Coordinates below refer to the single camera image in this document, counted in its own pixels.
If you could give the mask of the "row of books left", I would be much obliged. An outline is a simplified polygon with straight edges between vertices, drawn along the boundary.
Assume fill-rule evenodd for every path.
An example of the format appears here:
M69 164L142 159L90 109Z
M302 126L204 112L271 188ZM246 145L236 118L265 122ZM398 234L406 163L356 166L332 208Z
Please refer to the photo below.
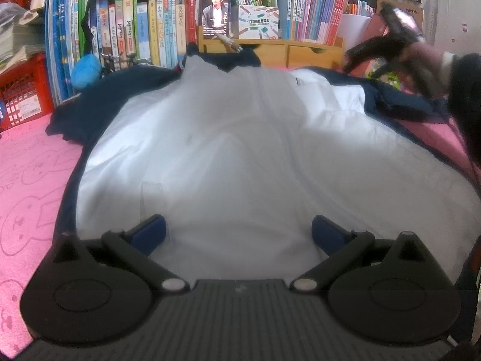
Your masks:
M197 0L47 0L47 72L56 106L137 64L174 69L197 40Z

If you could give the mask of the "row of books right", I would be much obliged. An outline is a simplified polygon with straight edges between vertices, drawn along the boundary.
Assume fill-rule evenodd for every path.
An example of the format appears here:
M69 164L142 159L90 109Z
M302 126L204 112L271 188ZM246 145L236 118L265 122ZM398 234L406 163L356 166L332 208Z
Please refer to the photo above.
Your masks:
M279 38L286 41L313 42L330 45L338 35L342 15L347 12L372 16L373 8L359 0L233 0L233 12L239 5L273 7L279 9Z

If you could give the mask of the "wooden drawer organizer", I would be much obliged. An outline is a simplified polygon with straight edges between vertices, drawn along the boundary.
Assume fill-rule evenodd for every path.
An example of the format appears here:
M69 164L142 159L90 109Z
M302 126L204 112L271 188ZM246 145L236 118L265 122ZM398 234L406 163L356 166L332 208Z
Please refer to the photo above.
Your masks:
M205 38L203 28L197 27L197 44L201 52L235 53L251 49L263 67L296 69L320 67L339 70L344 58L344 39L336 37L334 44L284 41L281 39Z

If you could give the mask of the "smartphone with lit screen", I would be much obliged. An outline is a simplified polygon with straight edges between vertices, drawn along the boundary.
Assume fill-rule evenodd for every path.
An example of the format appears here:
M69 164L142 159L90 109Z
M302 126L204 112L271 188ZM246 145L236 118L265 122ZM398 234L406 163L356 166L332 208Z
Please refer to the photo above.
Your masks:
M215 38L217 35L228 36L231 0L200 0L199 26L203 38Z

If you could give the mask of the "white patterned small box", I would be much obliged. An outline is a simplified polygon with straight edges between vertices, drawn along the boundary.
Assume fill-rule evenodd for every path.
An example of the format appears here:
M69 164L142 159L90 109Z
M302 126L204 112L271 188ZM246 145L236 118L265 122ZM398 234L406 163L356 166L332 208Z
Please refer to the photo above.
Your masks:
M232 32L238 39L279 38L279 9L239 5L233 12Z

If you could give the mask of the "brown cardboard box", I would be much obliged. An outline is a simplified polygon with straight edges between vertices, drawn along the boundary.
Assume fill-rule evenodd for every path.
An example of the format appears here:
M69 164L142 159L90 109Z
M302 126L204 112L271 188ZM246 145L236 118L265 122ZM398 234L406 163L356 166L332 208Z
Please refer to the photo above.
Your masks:
M423 36L422 7L395 0L378 0L377 9L390 32L401 33L405 30L417 37Z

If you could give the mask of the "red plastic crate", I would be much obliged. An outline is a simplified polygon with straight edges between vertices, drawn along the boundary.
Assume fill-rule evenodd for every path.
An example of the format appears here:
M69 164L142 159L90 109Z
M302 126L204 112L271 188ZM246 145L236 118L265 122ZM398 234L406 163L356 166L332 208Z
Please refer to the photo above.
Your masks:
M53 110L44 53L1 74L1 131L46 116Z

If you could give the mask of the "pink bunny pattern blanket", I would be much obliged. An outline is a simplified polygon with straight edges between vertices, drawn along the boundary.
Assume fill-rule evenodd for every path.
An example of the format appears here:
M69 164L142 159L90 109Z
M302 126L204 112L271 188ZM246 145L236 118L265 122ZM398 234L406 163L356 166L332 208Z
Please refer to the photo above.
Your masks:
M49 116L1 135L1 352L30 343L20 296L51 246L65 185L81 146L46 133Z

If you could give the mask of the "stack of papers and books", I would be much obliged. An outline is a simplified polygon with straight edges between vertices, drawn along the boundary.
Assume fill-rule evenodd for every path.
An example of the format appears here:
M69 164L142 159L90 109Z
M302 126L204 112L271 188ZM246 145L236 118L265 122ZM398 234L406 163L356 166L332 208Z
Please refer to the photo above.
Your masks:
M1 73L46 50L44 20L13 2L1 3Z

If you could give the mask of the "white and navy jacket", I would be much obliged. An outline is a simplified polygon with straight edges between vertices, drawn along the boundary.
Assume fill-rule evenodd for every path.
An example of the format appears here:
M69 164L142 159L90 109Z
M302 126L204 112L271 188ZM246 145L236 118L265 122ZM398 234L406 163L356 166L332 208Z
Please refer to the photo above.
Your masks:
M291 280L324 259L311 236L323 215L380 238L412 231L455 280L480 235L479 192L375 109L405 99L250 54L111 74L47 127L82 147L55 233L95 239L160 214L152 260L186 281Z

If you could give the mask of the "row of books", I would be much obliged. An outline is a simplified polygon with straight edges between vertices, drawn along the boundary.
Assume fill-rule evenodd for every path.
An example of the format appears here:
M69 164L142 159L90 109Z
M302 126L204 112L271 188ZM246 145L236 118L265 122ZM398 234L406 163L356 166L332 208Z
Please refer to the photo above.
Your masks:
M373 8L359 0L233 0L233 12L239 5L273 7L279 9L279 38L286 41L313 42L330 45L338 35L342 15L347 12L372 16Z
M137 64L174 69L197 40L197 0L47 0L47 72L56 106Z

